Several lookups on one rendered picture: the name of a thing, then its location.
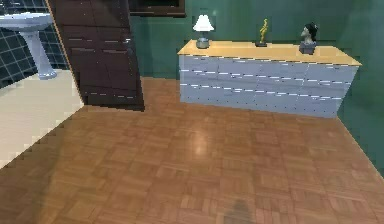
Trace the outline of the golden figurine statue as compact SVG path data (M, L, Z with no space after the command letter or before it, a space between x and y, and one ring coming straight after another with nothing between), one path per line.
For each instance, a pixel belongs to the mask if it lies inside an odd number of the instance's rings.
M263 26L259 30L260 41L255 43L256 47L267 47L267 44L265 42L265 35L266 35L267 30L268 30L268 19L265 18L263 20Z

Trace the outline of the white pedestal sink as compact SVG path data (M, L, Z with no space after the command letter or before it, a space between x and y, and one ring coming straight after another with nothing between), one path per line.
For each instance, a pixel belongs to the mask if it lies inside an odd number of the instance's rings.
M0 28L18 32L25 40L40 80L49 80L57 76L39 37L39 32L52 23L53 19L49 13L24 12L0 16Z

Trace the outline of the grey chest of drawers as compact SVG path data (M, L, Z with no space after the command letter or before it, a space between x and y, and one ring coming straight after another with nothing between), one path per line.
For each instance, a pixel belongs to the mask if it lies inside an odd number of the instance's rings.
M179 52L187 103L334 118L361 64L333 46L303 54L293 44L189 41Z

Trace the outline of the dark framed wall picture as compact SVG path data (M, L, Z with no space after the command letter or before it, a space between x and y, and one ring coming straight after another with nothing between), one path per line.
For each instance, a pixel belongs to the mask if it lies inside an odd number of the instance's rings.
M128 0L130 15L184 18L185 0Z

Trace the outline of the white table lamp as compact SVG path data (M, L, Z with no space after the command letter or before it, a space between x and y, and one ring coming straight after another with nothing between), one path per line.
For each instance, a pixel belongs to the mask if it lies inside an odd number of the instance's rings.
M198 49L208 49L210 46L209 39L207 37L208 32L213 31L208 15L200 15L193 26L193 30L200 34L196 41L196 47Z

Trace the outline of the grey bust statue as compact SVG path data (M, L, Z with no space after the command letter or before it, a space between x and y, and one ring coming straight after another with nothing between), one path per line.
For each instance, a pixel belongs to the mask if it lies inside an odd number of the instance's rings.
M317 46L316 43L316 35L317 35L318 27L314 22L308 23L304 26L303 31L301 33L301 37L303 40L299 45L299 51L302 54L313 55L315 48Z

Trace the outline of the dark brown room door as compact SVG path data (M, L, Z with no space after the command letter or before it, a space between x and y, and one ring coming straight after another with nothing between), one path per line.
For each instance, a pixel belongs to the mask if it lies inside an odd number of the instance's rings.
M45 0L86 105L145 109L129 0Z

